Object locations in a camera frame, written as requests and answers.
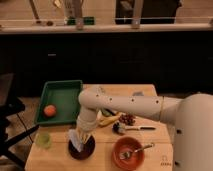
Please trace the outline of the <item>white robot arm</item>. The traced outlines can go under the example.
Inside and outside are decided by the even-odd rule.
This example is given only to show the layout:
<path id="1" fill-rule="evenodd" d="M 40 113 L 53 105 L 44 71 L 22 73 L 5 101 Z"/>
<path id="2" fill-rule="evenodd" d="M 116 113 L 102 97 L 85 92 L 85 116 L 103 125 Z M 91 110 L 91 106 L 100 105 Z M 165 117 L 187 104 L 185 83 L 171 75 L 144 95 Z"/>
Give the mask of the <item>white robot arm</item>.
<path id="1" fill-rule="evenodd" d="M 213 95 L 184 99 L 108 95 L 99 85 L 82 90 L 77 135 L 86 143 L 97 125 L 97 110 L 112 109 L 175 127 L 172 171 L 213 171 Z"/>

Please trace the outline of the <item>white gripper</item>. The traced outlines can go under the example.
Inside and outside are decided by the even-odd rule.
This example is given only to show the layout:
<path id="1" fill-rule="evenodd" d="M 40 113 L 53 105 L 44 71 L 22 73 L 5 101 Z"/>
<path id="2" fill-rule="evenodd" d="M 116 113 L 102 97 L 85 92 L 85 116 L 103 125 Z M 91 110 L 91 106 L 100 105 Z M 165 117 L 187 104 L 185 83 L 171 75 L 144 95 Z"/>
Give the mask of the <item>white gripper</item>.
<path id="1" fill-rule="evenodd" d="M 91 132 L 97 127 L 97 109 L 89 109 L 86 107 L 82 107 L 80 109 L 80 113 L 77 117 L 77 135 L 79 142 L 83 142 L 84 144 L 87 143 L 91 136 Z"/>

